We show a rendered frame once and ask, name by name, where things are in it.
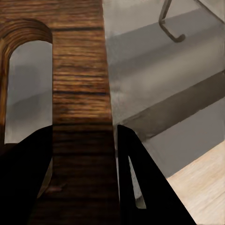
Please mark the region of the cutting board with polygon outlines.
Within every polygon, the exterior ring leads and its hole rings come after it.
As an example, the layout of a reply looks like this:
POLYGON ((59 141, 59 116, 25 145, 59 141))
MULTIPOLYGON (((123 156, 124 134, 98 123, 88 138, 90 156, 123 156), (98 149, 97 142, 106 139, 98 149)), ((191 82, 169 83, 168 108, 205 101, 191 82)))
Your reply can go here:
POLYGON ((0 0, 0 157, 9 64, 52 43, 52 178, 27 225, 121 225, 102 0, 0 0))

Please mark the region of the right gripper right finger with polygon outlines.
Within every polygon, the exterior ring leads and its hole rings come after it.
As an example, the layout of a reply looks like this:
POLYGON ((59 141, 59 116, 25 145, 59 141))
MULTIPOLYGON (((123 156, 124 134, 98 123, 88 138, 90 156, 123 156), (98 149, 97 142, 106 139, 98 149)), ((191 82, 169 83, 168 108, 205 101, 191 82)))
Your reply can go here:
POLYGON ((136 133, 118 125, 121 225, 196 225, 136 133), (146 209, 136 207, 130 156, 146 209))

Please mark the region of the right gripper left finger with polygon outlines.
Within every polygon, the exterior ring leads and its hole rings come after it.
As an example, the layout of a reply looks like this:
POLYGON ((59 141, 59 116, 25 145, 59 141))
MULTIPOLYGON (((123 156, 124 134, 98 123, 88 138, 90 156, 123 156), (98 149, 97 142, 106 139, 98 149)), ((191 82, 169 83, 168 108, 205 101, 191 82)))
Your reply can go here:
POLYGON ((52 125, 0 157, 0 225, 27 225, 52 157, 52 125))

